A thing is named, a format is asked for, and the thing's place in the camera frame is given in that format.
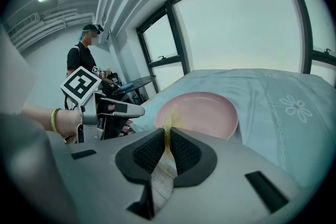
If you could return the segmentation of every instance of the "bed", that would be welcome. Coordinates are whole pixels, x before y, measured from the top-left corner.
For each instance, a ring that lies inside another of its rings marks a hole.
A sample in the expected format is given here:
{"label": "bed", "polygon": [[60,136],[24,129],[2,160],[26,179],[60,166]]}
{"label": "bed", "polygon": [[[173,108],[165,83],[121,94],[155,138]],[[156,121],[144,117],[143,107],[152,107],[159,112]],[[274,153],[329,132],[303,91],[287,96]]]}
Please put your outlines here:
{"label": "bed", "polygon": [[136,132],[155,128],[159,109],[188,92],[229,99],[238,113],[231,138],[287,172],[301,187],[325,177],[336,153],[336,90],[321,77],[267,69],[195,70],[143,104]]}

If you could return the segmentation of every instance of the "yellow bracelet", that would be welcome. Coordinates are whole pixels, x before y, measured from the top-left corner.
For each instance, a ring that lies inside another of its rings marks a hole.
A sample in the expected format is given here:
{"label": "yellow bracelet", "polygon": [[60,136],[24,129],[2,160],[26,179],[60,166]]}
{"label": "yellow bracelet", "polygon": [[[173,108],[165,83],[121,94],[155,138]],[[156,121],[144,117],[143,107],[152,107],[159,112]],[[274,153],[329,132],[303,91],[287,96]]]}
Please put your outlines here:
{"label": "yellow bracelet", "polygon": [[55,109],[55,110],[53,111],[53,113],[51,114],[51,120],[50,120],[50,122],[51,122],[51,129],[52,129],[52,131],[55,132],[55,133],[58,133],[58,132],[57,132],[57,129],[56,129],[56,125],[55,125],[55,118],[56,118],[56,114],[57,114],[57,112],[60,111],[60,110],[61,110],[60,108]]}

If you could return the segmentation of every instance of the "pink plate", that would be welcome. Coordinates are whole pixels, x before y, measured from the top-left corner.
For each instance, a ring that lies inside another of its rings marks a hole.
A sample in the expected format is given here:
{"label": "pink plate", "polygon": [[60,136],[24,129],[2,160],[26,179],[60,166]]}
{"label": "pink plate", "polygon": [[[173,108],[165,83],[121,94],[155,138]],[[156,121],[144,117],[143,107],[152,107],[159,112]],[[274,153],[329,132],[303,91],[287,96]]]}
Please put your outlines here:
{"label": "pink plate", "polygon": [[210,92],[190,92],[169,100],[159,110],[155,126],[162,127],[176,108],[186,129],[229,139],[238,125],[233,104],[221,95]]}

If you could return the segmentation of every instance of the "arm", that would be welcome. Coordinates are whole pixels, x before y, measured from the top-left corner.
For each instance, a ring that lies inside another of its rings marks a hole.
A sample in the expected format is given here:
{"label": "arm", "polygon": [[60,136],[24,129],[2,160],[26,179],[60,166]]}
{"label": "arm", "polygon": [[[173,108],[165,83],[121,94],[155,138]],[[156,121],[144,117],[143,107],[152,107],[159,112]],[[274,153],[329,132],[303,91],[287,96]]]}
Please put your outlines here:
{"label": "arm", "polygon": [[109,85],[114,84],[114,82],[112,80],[109,80],[109,79],[102,79],[102,81],[108,83]]}
{"label": "arm", "polygon": [[[114,105],[109,105],[109,111],[114,110]],[[21,115],[40,123],[46,131],[51,129],[51,115],[53,109],[40,108],[38,106],[25,105]],[[81,122],[79,110],[60,110],[55,117],[56,130],[62,136],[74,136],[77,134],[77,126]]]}

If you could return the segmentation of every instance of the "flower pattern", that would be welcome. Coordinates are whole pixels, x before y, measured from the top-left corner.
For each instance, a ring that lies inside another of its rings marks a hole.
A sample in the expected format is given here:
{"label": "flower pattern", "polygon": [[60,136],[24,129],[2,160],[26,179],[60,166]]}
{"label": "flower pattern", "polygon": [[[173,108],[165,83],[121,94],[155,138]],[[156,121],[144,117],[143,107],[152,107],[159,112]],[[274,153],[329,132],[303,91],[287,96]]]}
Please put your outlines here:
{"label": "flower pattern", "polygon": [[273,79],[282,79],[283,75],[281,71],[278,70],[267,70],[267,71],[263,71],[264,75],[269,77],[269,78],[273,78]]}
{"label": "flower pattern", "polygon": [[305,103],[301,100],[298,100],[295,102],[294,98],[290,96],[289,94],[287,95],[287,99],[280,98],[280,102],[284,105],[287,105],[288,107],[285,109],[286,113],[288,115],[295,115],[297,114],[299,119],[303,122],[307,122],[307,117],[311,117],[312,114],[308,109],[305,109]]}

